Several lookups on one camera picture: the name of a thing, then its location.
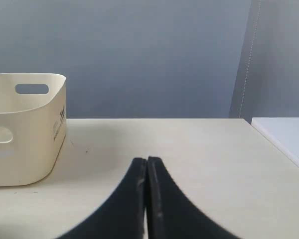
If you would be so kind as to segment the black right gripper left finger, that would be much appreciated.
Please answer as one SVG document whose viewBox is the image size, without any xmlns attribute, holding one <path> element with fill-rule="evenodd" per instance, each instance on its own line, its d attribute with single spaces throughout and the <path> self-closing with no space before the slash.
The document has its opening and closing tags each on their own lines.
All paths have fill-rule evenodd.
<svg viewBox="0 0 299 239">
<path fill-rule="evenodd" d="M 61 239 L 142 239 L 147 161 L 134 158 L 110 197 Z"/>
</svg>

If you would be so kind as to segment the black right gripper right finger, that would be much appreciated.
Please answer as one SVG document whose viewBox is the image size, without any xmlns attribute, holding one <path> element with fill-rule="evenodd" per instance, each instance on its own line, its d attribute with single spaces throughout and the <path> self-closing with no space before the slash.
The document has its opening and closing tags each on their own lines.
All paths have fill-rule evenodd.
<svg viewBox="0 0 299 239">
<path fill-rule="evenodd" d="M 147 225 L 150 239 L 234 239 L 180 190 L 159 157 L 147 161 Z"/>
</svg>

